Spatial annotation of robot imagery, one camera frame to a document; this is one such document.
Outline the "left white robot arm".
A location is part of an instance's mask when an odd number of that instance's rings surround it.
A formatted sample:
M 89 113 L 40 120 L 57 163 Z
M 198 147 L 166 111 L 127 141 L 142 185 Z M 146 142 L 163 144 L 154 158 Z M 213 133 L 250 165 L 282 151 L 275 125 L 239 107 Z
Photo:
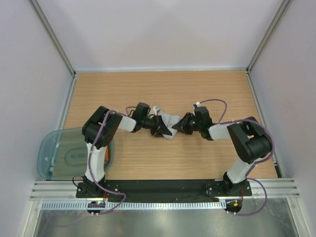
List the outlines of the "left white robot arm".
M 78 184 L 76 197 L 100 197 L 105 192 L 104 160 L 108 146 L 118 129 L 137 132 L 141 128 L 150 130 L 155 137 L 172 140 L 176 130 L 172 128 L 180 117 L 164 113 L 160 107 L 138 103 L 126 114 L 100 106 L 82 128 L 88 158 L 83 181 Z

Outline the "orange grey patterned towel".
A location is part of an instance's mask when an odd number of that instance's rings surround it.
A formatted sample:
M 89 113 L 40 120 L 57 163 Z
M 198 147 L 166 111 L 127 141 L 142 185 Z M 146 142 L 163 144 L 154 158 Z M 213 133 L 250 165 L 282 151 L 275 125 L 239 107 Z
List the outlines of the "orange grey patterned towel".
M 109 162 L 111 161 L 110 155 L 109 155 L 109 148 L 107 147 L 105 150 L 105 156 L 104 156 L 104 166 L 108 166 Z

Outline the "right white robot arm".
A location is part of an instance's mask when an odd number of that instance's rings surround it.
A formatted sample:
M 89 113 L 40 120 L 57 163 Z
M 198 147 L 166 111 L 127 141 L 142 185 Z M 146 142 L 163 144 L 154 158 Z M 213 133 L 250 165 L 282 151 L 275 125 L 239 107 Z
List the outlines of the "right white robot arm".
M 237 159 L 222 181 L 224 193 L 230 196 L 239 193 L 255 165 L 268 160 L 275 150 L 271 133 L 254 117 L 214 123 L 205 106 L 186 113 L 172 128 L 189 135 L 197 131 L 208 141 L 231 139 Z

